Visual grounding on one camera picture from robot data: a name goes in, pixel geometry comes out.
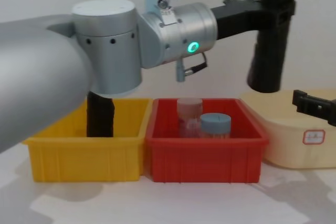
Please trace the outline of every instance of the plastic jar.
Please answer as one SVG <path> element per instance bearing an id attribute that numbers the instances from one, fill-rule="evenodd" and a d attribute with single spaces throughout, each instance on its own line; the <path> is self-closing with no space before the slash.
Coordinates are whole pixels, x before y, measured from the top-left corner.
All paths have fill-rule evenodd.
<path id="1" fill-rule="evenodd" d="M 201 115 L 201 137 L 229 138 L 231 133 L 231 116 L 220 113 Z"/>
<path id="2" fill-rule="evenodd" d="M 177 114 L 180 137 L 200 137 L 203 101 L 198 98 L 177 100 Z"/>

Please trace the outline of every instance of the yellow plastic bin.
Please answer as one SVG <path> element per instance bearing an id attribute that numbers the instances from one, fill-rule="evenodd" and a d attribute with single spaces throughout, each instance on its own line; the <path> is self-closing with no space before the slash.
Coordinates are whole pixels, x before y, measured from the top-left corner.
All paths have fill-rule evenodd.
<path id="1" fill-rule="evenodd" d="M 336 98 L 336 90 L 303 91 L 327 100 Z M 292 97 L 293 90 L 249 92 L 240 97 L 269 135 L 265 159 L 286 168 L 336 167 L 336 127 L 296 112 Z"/>
<path id="2" fill-rule="evenodd" d="M 123 182 L 139 180 L 143 144 L 152 111 L 150 99 L 113 99 L 113 138 L 86 137 L 86 103 L 29 138 L 36 182 Z"/>

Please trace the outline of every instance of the black bracket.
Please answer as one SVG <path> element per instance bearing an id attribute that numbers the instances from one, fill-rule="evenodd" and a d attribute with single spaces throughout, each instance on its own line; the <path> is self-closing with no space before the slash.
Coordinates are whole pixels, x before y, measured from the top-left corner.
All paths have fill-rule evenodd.
<path id="1" fill-rule="evenodd" d="M 295 14 L 295 2 L 267 7 L 261 0 L 224 0 L 224 5 L 212 8 L 217 26 L 217 39 L 252 30 L 277 29 Z"/>
<path id="2" fill-rule="evenodd" d="M 294 90 L 292 104 L 297 106 L 297 112 L 327 120 L 336 126 L 336 100 L 326 100 L 312 97 L 301 90 Z"/>

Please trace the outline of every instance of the cream plastic container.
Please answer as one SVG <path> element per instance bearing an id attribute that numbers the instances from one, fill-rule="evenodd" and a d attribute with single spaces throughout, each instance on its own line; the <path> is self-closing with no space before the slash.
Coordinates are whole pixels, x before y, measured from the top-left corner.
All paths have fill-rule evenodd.
<path id="1" fill-rule="evenodd" d="M 336 99 L 336 90 L 303 90 L 311 96 Z M 326 120 L 296 112 L 293 90 L 240 98 L 269 135 L 265 159 L 286 168 L 335 168 L 336 127 Z"/>

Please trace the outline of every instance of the green led light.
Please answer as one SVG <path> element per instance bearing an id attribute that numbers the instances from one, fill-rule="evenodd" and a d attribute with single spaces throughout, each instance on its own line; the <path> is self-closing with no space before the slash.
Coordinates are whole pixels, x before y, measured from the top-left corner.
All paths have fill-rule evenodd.
<path id="1" fill-rule="evenodd" d="M 194 53 L 199 49 L 199 43 L 198 42 L 191 42 L 188 46 L 188 52 Z"/>

